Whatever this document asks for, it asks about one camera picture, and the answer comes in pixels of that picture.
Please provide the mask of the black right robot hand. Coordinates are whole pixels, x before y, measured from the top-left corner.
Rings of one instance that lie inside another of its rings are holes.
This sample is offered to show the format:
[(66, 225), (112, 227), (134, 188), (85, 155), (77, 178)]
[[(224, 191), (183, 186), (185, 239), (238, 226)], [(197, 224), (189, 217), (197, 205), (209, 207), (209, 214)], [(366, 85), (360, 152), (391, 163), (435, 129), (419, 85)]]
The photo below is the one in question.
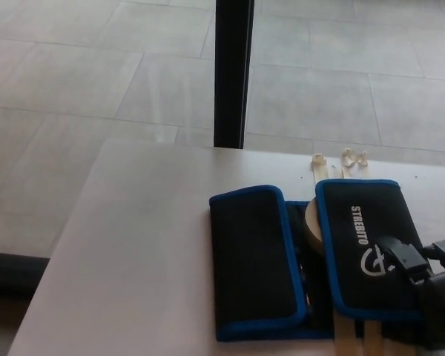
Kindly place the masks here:
[(394, 264), (398, 279), (413, 290), (427, 328), (445, 343), (445, 240), (418, 249), (383, 237), (378, 245)]

